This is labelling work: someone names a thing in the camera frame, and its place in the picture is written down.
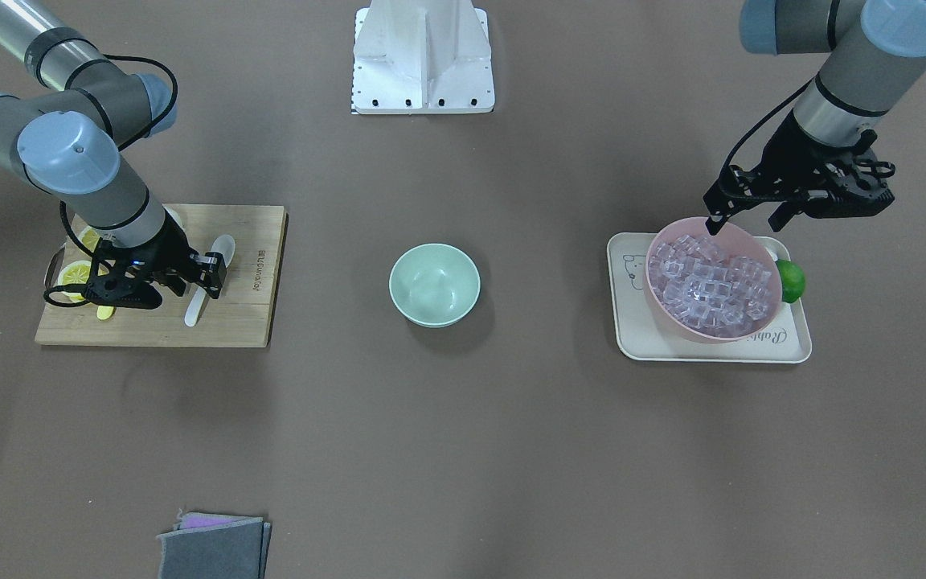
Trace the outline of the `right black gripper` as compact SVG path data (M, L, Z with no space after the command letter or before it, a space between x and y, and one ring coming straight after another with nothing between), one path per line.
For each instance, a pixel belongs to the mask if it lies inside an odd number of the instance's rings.
M183 297L188 286L205 290L210 299L219 299L227 279L228 258L221 252L197 253L188 244L186 235L168 231L166 219L158 234L147 242L122 247L117 230L100 228L98 261L111 261L113 273L126 274L145 280L155 287L164 285L177 297Z

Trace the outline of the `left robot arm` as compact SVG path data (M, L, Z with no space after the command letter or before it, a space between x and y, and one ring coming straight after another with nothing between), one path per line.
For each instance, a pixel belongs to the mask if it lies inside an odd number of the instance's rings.
M892 162L877 158L877 124L926 72L926 1L746 1L741 43L752 54L826 54L788 96L787 115L756 167L732 160L704 195L707 231L775 203L775 232L812 219L876 216L894 195Z

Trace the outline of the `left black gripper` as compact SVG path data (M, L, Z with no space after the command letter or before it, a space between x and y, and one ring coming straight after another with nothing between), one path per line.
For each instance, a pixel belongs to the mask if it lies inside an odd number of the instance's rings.
M768 217L768 226L779 233L801 214L808 215L811 195L803 187L819 162L839 154L863 154L872 150L877 132L870 127L849 136L848 146L827 146L816 142L797 124L792 113L781 122L764 147L760 164L741 175L741 179L716 179L706 191L708 211L705 227L711 236L720 234L724 225L742 211L761 202L779 203Z

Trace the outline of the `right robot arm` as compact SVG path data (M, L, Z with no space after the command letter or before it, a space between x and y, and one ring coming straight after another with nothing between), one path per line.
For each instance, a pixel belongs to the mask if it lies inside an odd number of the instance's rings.
M172 127L176 77L126 73L121 56L103 54L37 1L0 1L0 45L48 88L27 99L0 92L0 167L100 237L76 245L91 260L88 279L48 287L44 300L67 292L82 304L150 310L162 287L182 296L188 285L217 299L228 258L196 252L122 155Z

